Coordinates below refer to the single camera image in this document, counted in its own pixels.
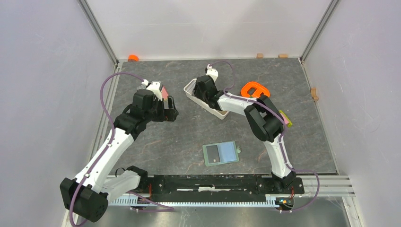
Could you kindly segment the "white rectangular tray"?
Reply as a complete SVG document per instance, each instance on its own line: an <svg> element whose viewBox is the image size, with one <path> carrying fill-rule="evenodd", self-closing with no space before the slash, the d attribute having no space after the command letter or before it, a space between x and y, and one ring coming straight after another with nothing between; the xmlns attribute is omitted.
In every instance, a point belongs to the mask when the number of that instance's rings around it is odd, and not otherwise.
<svg viewBox="0 0 401 227"><path fill-rule="evenodd" d="M215 110L209 107L209 105L203 101L201 101L200 99L197 99L196 97L194 97L192 95L192 91L195 87L195 83L196 83L196 79L192 79L184 88L184 92L186 94L186 96L192 100L193 102L195 102L197 105L199 105L200 107L202 107L205 111L209 112L210 114L216 116L217 118L223 120L226 118L226 116L229 114L229 111L227 111L227 113L225 115L222 115L219 113L219 110Z"/></svg>

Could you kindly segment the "green card holder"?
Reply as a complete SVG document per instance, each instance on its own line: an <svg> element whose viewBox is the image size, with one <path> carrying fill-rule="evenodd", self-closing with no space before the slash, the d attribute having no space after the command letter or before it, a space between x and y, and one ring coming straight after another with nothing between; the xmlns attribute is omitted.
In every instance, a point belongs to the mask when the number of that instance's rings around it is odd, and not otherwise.
<svg viewBox="0 0 401 227"><path fill-rule="evenodd" d="M206 152L206 147L210 145L217 145L219 149L219 156L220 156L220 162L219 163L214 163L214 164L209 164L208 163L208 158L207 158L207 152ZM205 160L205 166L216 166L216 165L222 165L222 164L228 164L228 163L234 163L239 161L239 153L241 150L239 147L236 145L235 141L227 141L227 142L220 142L220 143L212 143L212 144L207 144L202 146L203 149L203 155L204 155L204 160Z"/></svg>

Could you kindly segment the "black VIP card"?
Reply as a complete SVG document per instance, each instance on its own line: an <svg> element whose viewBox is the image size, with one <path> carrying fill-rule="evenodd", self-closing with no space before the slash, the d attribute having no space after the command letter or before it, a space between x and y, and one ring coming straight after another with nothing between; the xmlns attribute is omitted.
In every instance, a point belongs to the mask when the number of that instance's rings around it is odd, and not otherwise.
<svg viewBox="0 0 401 227"><path fill-rule="evenodd" d="M206 147L207 158L209 164L219 163L219 149L217 145L210 145Z"/></svg>

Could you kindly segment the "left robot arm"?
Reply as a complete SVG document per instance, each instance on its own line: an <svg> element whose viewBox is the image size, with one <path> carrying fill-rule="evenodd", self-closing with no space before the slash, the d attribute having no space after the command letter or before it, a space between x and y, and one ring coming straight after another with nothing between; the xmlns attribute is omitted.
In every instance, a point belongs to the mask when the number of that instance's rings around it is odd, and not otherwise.
<svg viewBox="0 0 401 227"><path fill-rule="evenodd" d="M95 156L73 179L62 180L60 191L70 220L77 214L85 221L97 222L118 197L133 189L144 192L148 188L148 179L145 177L147 172L142 169L131 166L110 181L106 181L107 176L149 122L173 122L177 116L172 96L164 99L151 90L138 90L132 103L115 119Z"/></svg>

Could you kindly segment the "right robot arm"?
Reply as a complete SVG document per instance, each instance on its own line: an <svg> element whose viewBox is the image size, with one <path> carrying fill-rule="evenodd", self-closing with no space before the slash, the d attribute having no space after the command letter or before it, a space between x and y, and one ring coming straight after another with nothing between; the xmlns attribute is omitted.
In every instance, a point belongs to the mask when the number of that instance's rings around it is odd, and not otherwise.
<svg viewBox="0 0 401 227"><path fill-rule="evenodd" d="M263 142L267 150L274 189L285 193L292 187L296 173L285 149L283 133L286 125L267 96L245 98L218 90L214 79L209 75L193 79L184 87L184 91L188 98L215 116L223 112L245 116L253 134Z"/></svg>

